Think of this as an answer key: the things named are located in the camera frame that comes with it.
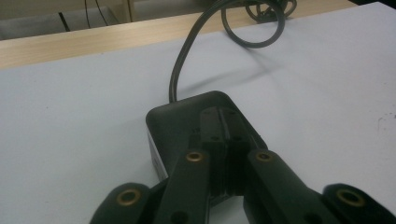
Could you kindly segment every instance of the white surface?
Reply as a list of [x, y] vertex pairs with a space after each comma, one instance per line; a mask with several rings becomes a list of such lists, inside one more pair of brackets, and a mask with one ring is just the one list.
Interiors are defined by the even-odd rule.
[[[288, 21], [266, 49], [201, 35], [179, 98], [228, 93], [307, 186], [347, 183], [395, 214], [395, 22], [372, 4]], [[88, 223], [116, 186], [154, 186], [145, 116], [182, 42], [0, 71], [0, 223]], [[241, 207], [211, 223], [248, 223]]]

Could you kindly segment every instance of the black plastic housing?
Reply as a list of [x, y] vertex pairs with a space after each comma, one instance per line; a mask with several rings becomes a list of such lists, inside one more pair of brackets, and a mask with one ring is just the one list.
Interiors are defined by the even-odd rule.
[[150, 110], [146, 116], [151, 158], [161, 180], [171, 175], [181, 152], [189, 148], [192, 135], [200, 132], [200, 114], [213, 107], [226, 107], [239, 113], [255, 148], [267, 149], [248, 120], [223, 92], [211, 91]]

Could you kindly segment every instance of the cord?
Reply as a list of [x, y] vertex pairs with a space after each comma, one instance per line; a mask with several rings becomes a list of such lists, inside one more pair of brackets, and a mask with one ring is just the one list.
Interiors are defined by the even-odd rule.
[[100, 7], [99, 7], [98, 0], [95, 0], [95, 2], [96, 2], [96, 5], [98, 6], [99, 13], [100, 13], [100, 15], [102, 16], [102, 19], [103, 19], [103, 21], [105, 22], [105, 25], [108, 26], [107, 21], [106, 21], [105, 17], [103, 16], [102, 10], [101, 10]]
[[[293, 13], [293, 11], [297, 8], [297, 0], [278, 0], [277, 2], [280, 4], [283, 11], [285, 12], [285, 18], [287, 18], [289, 15], [291, 15], [291, 13]], [[291, 3], [291, 7], [289, 10], [285, 11], [288, 6], [288, 3]], [[261, 5], [256, 4], [257, 15], [255, 15], [251, 11], [250, 6], [245, 6], [245, 8], [246, 8], [247, 14], [250, 16], [250, 18], [252, 18], [253, 20], [255, 20], [257, 22], [263, 22], [262, 19], [265, 20], [265, 17], [268, 16], [268, 14], [267, 14], [267, 13], [269, 13], [268, 9], [271, 9], [271, 8], [267, 8], [267, 9], [265, 9], [264, 12], [262, 12]]]
[[250, 43], [245, 40], [242, 40], [238, 36], [236, 36], [232, 31], [230, 26], [228, 25], [228, 22], [224, 20], [226, 18], [226, 13], [225, 13], [225, 8], [231, 4], [234, 3], [239, 3], [240, 0], [219, 0], [215, 2], [208, 10], [206, 10], [195, 22], [195, 24], [192, 26], [189, 35], [186, 38], [186, 41], [183, 44], [183, 47], [181, 48], [180, 53], [177, 56], [177, 60], [175, 62], [175, 66], [172, 71], [172, 76], [169, 84], [169, 103], [174, 103], [177, 101], [177, 82], [178, 78], [180, 76], [180, 71], [183, 66], [183, 63], [186, 61], [187, 54], [189, 53], [192, 43], [194, 42], [196, 36], [198, 36], [199, 31], [202, 29], [202, 27], [205, 25], [207, 20], [213, 14], [215, 14], [217, 11], [220, 9], [222, 10], [221, 17], [223, 20], [223, 25], [227, 31], [227, 34], [230, 36], [230, 38], [238, 43], [239, 45], [246, 47], [246, 48], [262, 48], [265, 46], [268, 46], [272, 43], [274, 43], [282, 34], [283, 29], [285, 27], [285, 16], [283, 13], [282, 8], [280, 7], [278, 2], [274, 2], [272, 0], [255, 0], [257, 3], [261, 4], [266, 4], [268, 5], [276, 14], [277, 20], [278, 20], [278, 26], [276, 28], [276, 32], [273, 34], [273, 36], [261, 43]]
[[85, 18], [87, 19], [88, 28], [90, 28], [90, 29], [91, 29], [91, 25], [90, 25], [90, 18], [88, 17], [88, 7], [87, 7], [87, 0], [84, 0], [84, 4], [85, 4]]
[[[102, 13], [102, 9], [100, 9], [100, 7], [99, 7], [98, 0], [95, 0], [95, 3], [96, 3], [96, 6], [97, 6], [97, 8], [98, 8], [98, 10], [99, 10], [99, 13], [100, 13], [100, 15], [101, 15], [103, 21], [105, 22], [105, 25], [108, 26], [107, 21], [106, 21], [106, 19], [105, 19], [105, 16], [104, 16], [103, 13]], [[88, 28], [91, 29], [90, 18], [88, 17], [87, 0], [84, 0], [84, 5], [85, 5], [85, 18], [86, 18], [87, 23], [88, 23]]]

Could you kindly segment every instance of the screw hole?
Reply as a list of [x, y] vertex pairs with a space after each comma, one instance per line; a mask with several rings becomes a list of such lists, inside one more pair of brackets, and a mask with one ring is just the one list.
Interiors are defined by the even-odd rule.
[[189, 216], [185, 212], [175, 212], [171, 216], [171, 222], [174, 224], [185, 224], [189, 221]]
[[121, 206], [129, 206], [137, 203], [140, 199], [140, 191], [137, 189], [127, 189], [117, 196], [117, 203]]

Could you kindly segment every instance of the clamp jaw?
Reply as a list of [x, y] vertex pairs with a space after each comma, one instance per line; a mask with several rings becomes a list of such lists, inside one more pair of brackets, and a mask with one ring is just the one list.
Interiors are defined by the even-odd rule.
[[249, 223], [396, 223], [359, 189], [308, 188], [275, 152], [255, 144], [239, 110], [212, 106], [199, 120], [200, 132], [191, 134], [168, 178], [152, 189], [115, 188], [91, 224], [204, 224], [215, 199], [232, 196], [244, 196]]

